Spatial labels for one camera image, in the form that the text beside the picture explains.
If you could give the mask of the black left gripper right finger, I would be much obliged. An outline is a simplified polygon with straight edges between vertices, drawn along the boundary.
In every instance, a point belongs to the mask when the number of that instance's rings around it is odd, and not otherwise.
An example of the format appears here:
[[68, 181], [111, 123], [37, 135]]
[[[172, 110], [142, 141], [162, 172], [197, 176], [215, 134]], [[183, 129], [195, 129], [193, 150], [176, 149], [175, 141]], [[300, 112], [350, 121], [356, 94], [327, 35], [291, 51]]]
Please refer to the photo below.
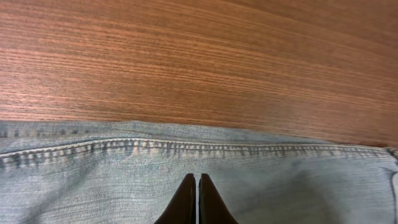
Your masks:
[[238, 224], [208, 174], [201, 175], [198, 205], [200, 224]]

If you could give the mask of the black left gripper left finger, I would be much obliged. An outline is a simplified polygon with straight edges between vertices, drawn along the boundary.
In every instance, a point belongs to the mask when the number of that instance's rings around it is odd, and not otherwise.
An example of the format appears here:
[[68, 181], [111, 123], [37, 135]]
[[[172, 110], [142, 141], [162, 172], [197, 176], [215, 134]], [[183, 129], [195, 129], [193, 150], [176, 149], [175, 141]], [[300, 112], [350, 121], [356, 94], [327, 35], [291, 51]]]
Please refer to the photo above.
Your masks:
[[171, 201], [155, 224], [196, 223], [196, 182], [193, 174], [187, 174]]

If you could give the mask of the light blue denim shorts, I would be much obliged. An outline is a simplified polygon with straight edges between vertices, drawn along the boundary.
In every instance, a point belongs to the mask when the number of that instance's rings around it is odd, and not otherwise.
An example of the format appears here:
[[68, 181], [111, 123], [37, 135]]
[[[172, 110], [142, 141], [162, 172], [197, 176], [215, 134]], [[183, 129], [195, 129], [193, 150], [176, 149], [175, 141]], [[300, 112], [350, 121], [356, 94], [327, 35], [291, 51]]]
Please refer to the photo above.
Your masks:
[[209, 176], [238, 223], [396, 223], [397, 150], [242, 129], [1, 122], [2, 223], [155, 223]]

